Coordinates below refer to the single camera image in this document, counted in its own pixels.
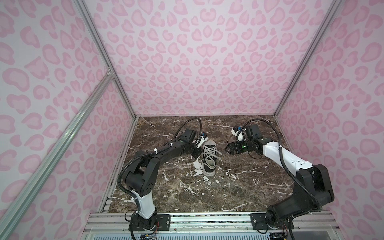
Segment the white shoelace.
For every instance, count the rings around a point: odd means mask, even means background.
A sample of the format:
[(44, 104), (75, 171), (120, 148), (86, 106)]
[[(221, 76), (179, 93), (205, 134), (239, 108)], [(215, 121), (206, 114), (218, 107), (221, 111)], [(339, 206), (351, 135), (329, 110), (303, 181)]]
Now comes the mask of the white shoelace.
[(206, 145), (203, 147), (203, 165), (210, 169), (213, 169), (217, 165), (217, 161), (221, 160), (224, 156), (217, 150), (216, 145)]

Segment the black white canvas sneaker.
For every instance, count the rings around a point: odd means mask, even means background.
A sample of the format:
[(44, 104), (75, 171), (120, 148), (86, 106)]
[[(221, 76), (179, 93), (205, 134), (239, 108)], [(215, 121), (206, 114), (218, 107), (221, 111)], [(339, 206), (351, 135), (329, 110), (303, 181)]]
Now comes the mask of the black white canvas sneaker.
[(217, 144), (215, 141), (208, 140), (203, 145), (203, 173), (206, 177), (213, 177), (217, 167)]

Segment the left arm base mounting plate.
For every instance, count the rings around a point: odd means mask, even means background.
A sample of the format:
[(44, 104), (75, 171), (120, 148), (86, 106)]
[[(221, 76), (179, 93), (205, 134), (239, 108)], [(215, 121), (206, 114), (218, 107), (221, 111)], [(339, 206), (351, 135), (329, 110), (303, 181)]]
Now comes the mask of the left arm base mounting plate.
[(149, 219), (145, 219), (139, 214), (133, 214), (129, 230), (133, 232), (169, 231), (170, 224), (171, 215), (169, 214), (154, 214)]

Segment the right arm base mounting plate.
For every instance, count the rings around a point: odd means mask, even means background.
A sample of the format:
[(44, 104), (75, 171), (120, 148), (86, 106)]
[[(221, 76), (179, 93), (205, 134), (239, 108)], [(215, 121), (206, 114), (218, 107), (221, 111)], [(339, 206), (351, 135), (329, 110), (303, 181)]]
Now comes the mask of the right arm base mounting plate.
[(259, 230), (261, 232), (265, 230), (295, 229), (295, 225), (293, 223), (290, 224), (289, 219), (273, 222), (272, 220), (268, 220), (266, 213), (251, 213), (250, 220), (253, 230)]

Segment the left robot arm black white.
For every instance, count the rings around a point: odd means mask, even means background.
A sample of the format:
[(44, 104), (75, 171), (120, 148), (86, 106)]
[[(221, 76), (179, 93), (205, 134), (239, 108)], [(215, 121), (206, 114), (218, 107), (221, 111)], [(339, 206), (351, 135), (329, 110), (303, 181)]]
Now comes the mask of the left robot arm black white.
[(134, 198), (137, 211), (129, 220), (129, 230), (154, 231), (157, 226), (157, 208), (153, 202), (159, 169), (166, 162), (183, 155), (198, 158), (203, 152), (207, 138), (200, 136), (197, 141), (173, 139), (152, 151), (138, 151), (118, 175), (117, 185), (121, 191)]

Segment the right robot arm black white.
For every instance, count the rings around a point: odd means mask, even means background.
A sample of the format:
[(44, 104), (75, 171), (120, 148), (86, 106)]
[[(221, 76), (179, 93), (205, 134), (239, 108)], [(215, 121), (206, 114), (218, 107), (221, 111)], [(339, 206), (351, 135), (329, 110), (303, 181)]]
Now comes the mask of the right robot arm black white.
[(258, 152), (279, 164), (294, 181), (293, 193), (267, 208), (265, 222), (269, 227), (277, 228), (291, 218), (321, 212), (323, 206), (335, 199), (328, 169), (299, 158), (278, 142), (267, 138), (232, 142), (225, 150), (230, 155)]

